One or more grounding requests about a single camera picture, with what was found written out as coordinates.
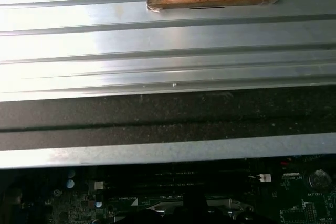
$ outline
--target capacitor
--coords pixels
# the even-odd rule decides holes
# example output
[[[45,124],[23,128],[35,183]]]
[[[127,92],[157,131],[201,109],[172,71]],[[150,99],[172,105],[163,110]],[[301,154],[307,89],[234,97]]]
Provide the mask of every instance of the capacitor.
[[[101,224],[101,221],[100,221],[100,220],[93,220],[93,221],[91,222],[91,224]]]
[[[76,172],[75,172],[75,170],[69,170],[69,172],[68,172],[68,178],[73,178],[73,177],[75,177],[75,175],[76,175]]]
[[[100,208],[100,207],[103,206],[103,202],[96,201],[95,206],[96,206],[97,208]]]
[[[75,186],[75,182],[72,179],[67,181],[67,188],[72,189]]]
[[[319,193],[330,192],[333,188],[332,178],[323,170],[316,170],[309,175],[309,185]]]

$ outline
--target motherboard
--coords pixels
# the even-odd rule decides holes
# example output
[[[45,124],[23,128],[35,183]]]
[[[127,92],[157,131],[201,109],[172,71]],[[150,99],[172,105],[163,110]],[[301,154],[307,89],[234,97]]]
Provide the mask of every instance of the motherboard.
[[[275,223],[334,224],[334,160],[314,155],[30,170],[15,185],[22,192],[17,223],[111,224],[144,209],[168,215],[185,193],[202,192],[209,208],[233,219],[255,212]]]

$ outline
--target green circuit board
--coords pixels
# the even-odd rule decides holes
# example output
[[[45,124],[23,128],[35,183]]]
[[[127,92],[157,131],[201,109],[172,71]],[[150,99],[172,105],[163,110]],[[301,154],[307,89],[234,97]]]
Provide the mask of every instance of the green circuit board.
[[[262,189],[261,194],[256,210],[278,223],[336,223],[336,192],[312,191],[303,174],[284,174],[280,181]]]

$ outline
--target electronic component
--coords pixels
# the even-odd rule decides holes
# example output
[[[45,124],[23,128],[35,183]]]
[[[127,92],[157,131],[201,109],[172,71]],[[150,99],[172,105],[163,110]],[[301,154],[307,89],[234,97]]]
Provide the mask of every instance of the electronic component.
[[[333,188],[330,175],[323,170],[317,170],[310,174],[309,184],[312,189],[320,193],[330,192]]]

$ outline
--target metal surface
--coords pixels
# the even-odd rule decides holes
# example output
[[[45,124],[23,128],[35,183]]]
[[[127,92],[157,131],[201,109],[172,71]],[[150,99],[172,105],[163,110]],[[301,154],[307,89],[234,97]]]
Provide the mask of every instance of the metal surface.
[[[0,151],[0,168],[142,164],[336,153],[335,133],[141,144]]]
[[[336,83],[334,0],[0,0],[0,101]]]

